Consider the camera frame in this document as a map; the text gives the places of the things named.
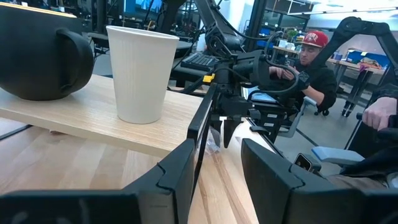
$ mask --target white paper cup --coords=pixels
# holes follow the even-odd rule
[[[135,124],[160,119],[179,38],[107,26],[118,116]]]

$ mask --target cup rim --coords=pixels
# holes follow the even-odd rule
[[[163,34],[159,32],[153,32],[149,30],[142,29],[134,29],[129,27],[119,27],[119,26],[106,26],[106,29],[120,31],[125,34],[136,34],[145,37],[153,37],[153,38],[161,38],[161,39],[170,39],[170,40],[180,40],[179,37],[174,35]]]

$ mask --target blue monitor screen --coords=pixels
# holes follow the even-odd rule
[[[133,14],[136,8],[148,10],[152,0],[124,0],[124,12]],[[162,0],[155,0],[150,10],[152,12],[159,12],[162,6]]]

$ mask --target baseball cap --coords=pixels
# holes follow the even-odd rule
[[[304,40],[299,42],[301,44],[312,45],[316,47],[325,47],[328,44],[329,38],[326,34],[321,31],[311,31],[308,32]]]

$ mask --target mug handle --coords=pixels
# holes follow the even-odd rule
[[[68,29],[58,29],[57,36],[73,42],[75,49],[65,49],[66,51],[77,52],[77,57],[67,58],[66,61],[70,62],[67,66],[70,66],[71,70],[66,68],[69,72],[65,74],[66,82],[61,86],[61,92],[68,95],[83,88],[90,80],[94,69],[93,51],[84,37]]]

